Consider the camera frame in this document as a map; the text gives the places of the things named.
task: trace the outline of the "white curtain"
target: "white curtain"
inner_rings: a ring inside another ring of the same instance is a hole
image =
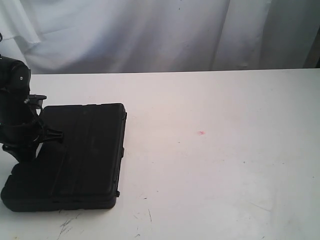
[[[0,54],[34,74],[302,68],[320,0],[0,0]]]

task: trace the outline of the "black carrying case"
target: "black carrying case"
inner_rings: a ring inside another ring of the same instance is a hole
[[[63,143],[45,142],[35,161],[15,165],[3,203],[14,212],[112,208],[124,155],[124,106],[47,106],[41,118],[63,131]]]

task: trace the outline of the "white tabletop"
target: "white tabletop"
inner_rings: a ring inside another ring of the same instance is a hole
[[[319,239],[319,69],[34,75],[31,89],[125,105],[121,195],[111,210],[0,203],[1,240]],[[0,161],[2,188],[16,162]]]

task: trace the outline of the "black plastic case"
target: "black plastic case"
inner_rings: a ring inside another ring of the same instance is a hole
[[[18,163],[1,192],[14,212],[109,209],[119,196],[127,113],[121,103],[47,106],[41,118],[64,132],[31,163]]]

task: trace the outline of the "white table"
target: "white table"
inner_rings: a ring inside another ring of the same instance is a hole
[[[34,75],[45,105],[124,103],[111,210],[14,213],[1,240],[318,240],[320,70]],[[15,160],[0,153],[0,187]]]

